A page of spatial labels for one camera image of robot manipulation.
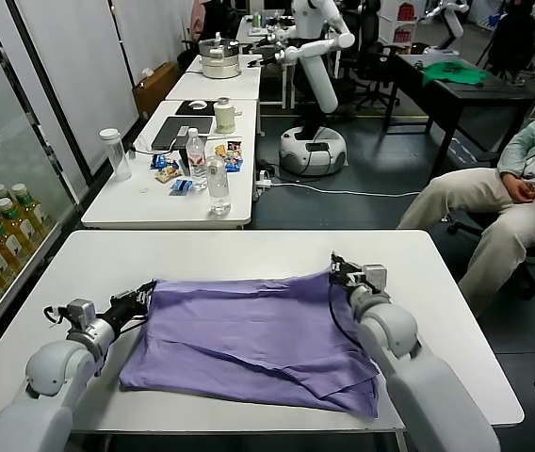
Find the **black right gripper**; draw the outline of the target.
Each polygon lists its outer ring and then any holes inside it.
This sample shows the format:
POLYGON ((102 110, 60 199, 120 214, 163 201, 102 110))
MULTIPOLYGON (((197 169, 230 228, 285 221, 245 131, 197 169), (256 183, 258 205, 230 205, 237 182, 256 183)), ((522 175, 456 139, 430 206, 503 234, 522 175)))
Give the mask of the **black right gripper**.
POLYGON ((333 285, 351 290, 362 285, 362 270, 355 263, 343 260, 336 253, 331 254, 330 282, 333 285))

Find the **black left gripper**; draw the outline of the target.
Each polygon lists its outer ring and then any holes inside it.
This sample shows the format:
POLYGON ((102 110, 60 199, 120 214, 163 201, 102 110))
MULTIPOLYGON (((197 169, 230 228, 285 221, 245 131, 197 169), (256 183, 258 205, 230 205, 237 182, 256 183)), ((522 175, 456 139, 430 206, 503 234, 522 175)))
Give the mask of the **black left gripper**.
POLYGON ((110 299, 105 312, 105 321, 110 325, 125 325, 135 316, 146 315, 152 302, 156 281, 142 284, 135 291, 129 291, 110 299))

